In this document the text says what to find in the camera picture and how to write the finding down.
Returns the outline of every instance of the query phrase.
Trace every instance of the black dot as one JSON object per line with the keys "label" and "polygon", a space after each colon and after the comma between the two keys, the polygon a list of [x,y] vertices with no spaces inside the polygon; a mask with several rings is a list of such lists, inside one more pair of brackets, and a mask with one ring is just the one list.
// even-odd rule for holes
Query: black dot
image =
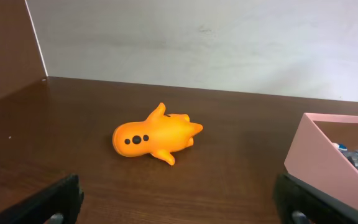
{"label": "black dot", "polygon": [[132,138],[132,142],[133,142],[134,144],[139,144],[140,142],[142,142],[142,138],[141,138],[140,136],[134,136],[134,137]]}

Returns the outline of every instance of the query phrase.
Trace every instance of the brown table surface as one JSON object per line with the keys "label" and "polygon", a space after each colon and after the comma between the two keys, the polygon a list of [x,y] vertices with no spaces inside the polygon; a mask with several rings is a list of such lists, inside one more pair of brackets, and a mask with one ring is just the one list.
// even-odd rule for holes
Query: brown table surface
{"label": "brown table surface", "polygon": [[[204,126],[195,145],[173,167],[118,155],[114,129],[160,102]],[[358,103],[49,77],[0,100],[0,211],[74,172],[78,223],[278,223],[273,183],[304,112]]]}

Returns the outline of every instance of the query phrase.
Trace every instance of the wooden panel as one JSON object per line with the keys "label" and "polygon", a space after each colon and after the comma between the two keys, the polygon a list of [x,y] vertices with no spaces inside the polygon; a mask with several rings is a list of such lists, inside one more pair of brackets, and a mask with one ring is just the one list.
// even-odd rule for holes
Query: wooden panel
{"label": "wooden panel", "polygon": [[0,98],[45,76],[24,0],[0,0]]}
{"label": "wooden panel", "polygon": [[[173,167],[118,155],[114,128],[160,102],[204,126],[195,145]],[[0,210],[75,172],[78,223],[278,223],[273,183],[304,112],[358,103],[49,77],[0,101]]]}

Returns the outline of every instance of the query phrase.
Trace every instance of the orange toy airplane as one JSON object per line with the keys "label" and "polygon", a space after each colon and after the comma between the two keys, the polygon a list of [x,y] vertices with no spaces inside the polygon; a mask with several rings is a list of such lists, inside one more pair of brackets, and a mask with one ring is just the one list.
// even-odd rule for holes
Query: orange toy airplane
{"label": "orange toy airplane", "polygon": [[164,115],[165,105],[160,103],[145,121],[119,126],[112,134],[116,151],[127,157],[151,153],[171,166],[175,158],[171,152],[180,151],[194,144],[193,136],[203,126],[191,123],[187,114]]}

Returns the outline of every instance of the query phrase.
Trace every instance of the white wall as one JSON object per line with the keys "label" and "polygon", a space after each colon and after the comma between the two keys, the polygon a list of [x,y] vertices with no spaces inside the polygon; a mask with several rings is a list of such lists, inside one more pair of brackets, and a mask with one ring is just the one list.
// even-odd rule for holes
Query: white wall
{"label": "white wall", "polygon": [[358,101],[358,0],[27,0],[48,74]]}

